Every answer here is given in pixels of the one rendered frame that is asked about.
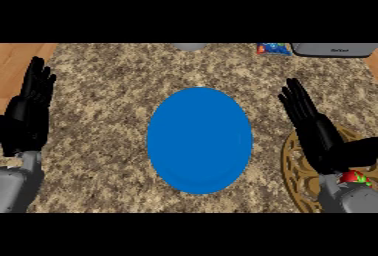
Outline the grey flat appliance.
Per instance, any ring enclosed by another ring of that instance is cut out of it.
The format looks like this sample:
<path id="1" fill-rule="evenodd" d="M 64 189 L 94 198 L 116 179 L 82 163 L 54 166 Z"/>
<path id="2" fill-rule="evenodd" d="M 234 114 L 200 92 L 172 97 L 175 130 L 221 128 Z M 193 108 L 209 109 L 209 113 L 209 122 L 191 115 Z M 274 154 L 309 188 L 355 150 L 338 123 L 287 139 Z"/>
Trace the grey flat appliance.
<path id="1" fill-rule="evenodd" d="M 366 58 L 378 48 L 378 43 L 292 43 L 296 56 L 320 58 Z"/>

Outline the blue and orange packet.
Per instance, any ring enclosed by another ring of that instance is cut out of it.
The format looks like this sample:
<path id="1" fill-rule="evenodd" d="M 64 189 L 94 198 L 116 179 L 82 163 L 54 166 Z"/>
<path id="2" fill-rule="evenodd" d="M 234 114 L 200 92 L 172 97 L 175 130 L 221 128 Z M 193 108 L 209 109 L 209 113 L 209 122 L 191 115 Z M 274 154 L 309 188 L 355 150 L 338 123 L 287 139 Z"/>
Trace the blue and orange packet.
<path id="1" fill-rule="evenodd" d="M 258 43 L 256 44 L 258 54 L 273 54 L 273 55 L 290 55 L 289 48 L 284 43 Z"/>

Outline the brown patterned round placemat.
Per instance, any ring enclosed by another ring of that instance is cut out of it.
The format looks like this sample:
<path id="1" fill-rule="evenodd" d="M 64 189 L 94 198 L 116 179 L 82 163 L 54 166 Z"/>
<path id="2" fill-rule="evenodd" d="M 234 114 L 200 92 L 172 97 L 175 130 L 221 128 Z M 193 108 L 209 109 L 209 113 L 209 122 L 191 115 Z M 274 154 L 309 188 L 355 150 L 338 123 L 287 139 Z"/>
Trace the brown patterned round placemat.
<path id="1" fill-rule="evenodd" d="M 335 125 L 343 142 L 360 140 L 361 135 L 352 130 Z M 378 191 L 378 160 L 371 166 L 352 167 L 351 170 L 358 171 L 369 181 L 371 188 Z M 320 213 L 321 206 L 317 201 L 320 191 L 318 174 L 311 168 L 304 157 L 295 130 L 290 132 L 281 147 L 280 154 L 280 170 L 284 187 L 298 210 L 302 213 Z"/>

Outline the red tomato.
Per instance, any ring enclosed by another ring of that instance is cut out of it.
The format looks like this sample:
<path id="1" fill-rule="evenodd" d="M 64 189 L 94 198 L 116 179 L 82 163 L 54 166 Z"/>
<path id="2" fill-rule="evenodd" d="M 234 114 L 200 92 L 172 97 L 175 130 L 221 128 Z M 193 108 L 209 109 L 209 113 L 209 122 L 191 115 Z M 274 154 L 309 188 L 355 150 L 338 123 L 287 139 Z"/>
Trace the red tomato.
<path id="1" fill-rule="evenodd" d="M 340 178 L 339 178 L 340 183 L 360 183 L 364 184 L 367 187 L 371 186 L 371 182 L 366 175 L 357 171 L 357 170 L 348 170 L 346 172 L 342 173 Z"/>

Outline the blue plate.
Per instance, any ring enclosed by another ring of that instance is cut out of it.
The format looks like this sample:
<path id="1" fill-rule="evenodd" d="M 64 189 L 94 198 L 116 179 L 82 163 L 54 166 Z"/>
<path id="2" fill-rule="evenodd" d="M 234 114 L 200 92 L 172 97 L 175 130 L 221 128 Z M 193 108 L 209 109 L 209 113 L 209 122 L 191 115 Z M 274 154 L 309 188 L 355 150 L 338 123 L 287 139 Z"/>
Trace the blue plate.
<path id="1" fill-rule="evenodd" d="M 206 87 L 171 94 L 150 117 L 146 149 L 174 189 L 188 194 L 222 190 L 239 178 L 252 150 L 250 124 L 234 99 Z"/>

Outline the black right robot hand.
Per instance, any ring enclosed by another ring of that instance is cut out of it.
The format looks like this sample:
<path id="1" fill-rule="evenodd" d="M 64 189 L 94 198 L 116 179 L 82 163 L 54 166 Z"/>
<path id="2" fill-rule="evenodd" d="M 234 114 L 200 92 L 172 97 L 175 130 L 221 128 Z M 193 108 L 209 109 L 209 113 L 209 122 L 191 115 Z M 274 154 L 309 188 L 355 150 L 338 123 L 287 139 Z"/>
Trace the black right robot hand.
<path id="1" fill-rule="evenodd" d="M 345 172 L 351 167 L 370 166 L 378 161 L 378 137 L 345 142 L 327 116 L 314 106 L 295 78 L 277 95 L 295 127 L 307 162 L 318 174 Z"/>

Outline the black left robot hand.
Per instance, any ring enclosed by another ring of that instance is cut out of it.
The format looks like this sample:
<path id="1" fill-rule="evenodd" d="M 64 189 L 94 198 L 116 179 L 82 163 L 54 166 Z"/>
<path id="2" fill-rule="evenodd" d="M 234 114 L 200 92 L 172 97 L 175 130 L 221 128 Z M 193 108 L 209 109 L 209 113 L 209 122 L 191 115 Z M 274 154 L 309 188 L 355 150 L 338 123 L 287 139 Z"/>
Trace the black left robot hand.
<path id="1" fill-rule="evenodd" d="M 2 156 L 13 157 L 25 151 L 39 151 L 48 135 L 48 107 L 56 75 L 33 56 L 26 68 L 20 92 L 11 97 L 0 115 L 0 146 Z"/>

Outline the grey rounded object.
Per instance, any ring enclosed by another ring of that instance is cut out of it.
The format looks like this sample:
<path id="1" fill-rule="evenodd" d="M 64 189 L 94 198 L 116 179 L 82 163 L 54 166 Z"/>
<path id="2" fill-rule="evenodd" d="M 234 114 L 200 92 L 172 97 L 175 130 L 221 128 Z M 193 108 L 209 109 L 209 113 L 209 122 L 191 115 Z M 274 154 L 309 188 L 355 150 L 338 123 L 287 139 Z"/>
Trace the grey rounded object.
<path id="1" fill-rule="evenodd" d="M 172 46 L 181 51 L 193 52 L 200 50 L 206 46 L 206 43 L 174 43 Z"/>

